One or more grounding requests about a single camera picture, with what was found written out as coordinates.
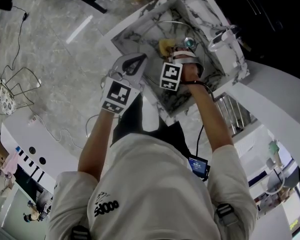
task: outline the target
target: white t-shirt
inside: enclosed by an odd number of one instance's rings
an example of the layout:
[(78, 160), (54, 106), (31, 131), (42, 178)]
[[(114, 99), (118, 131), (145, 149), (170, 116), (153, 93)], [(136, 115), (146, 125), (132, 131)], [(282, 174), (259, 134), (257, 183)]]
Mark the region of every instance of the white t-shirt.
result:
[[(84, 172), (58, 176), (49, 240), (68, 239), (79, 223), (94, 240), (249, 238), (257, 207), (233, 146), (214, 151), (207, 187), (188, 160), (159, 139), (129, 134), (111, 151), (113, 166), (99, 183)], [(229, 227), (215, 215), (215, 207), (224, 203), (239, 219)]]

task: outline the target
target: person's right hand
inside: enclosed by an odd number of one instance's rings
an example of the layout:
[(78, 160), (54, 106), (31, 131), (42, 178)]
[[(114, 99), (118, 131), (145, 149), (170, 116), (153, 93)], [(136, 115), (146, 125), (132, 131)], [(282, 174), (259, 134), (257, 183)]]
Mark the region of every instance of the person's right hand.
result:
[[(186, 48), (177, 48), (178, 51), (187, 51)], [(188, 55), (177, 55), (175, 56), (176, 59), (182, 59), (182, 58), (188, 58), (190, 56)], [(182, 73), (181, 73), (181, 81), (182, 82), (188, 82), (188, 81), (199, 81), (200, 78), (198, 76), (198, 67), (195, 63), (186, 63), (182, 67)]]

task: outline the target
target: electronic device on waist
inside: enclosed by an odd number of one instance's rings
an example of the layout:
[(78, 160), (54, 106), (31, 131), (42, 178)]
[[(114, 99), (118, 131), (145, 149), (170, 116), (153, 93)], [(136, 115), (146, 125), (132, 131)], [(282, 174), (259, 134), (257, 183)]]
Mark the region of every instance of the electronic device on waist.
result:
[(205, 182), (208, 179), (208, 174), (210, 171), (208, 160), (198, 156), (190, 155), (188, 161), (192, 172)]

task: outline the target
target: marble countertop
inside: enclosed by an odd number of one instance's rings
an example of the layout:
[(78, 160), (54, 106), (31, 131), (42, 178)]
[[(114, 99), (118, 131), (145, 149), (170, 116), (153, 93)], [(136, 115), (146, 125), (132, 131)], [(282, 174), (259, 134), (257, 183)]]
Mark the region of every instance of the marble countertop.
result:
[[(192, 27), (192, 33), (180, 24), (160, 23), (162, 21), (184, 22)], [(143, 36), (152, 25), (155, 27)], [(186, 87), (179, 88), (173, 99), (171, 94), (158, 87), (163, 64), (158, 52), (159, 39), (193, 36), (197, 41), (195, 53), (205, 68), (201, 79), (217, 97), (249, 75), (237, 41), (217, 52), (207, 50), (213, 38), (211, 30), (228, 25), (214, 0), (153, 0), (110, 30), (100, 44), (105, 45), (116, 59), (138, 51), (147, 54), (149, 63), (140, 83), (141, 91), (166, 124), (171, 125), (187, 115), (195, 102)]]

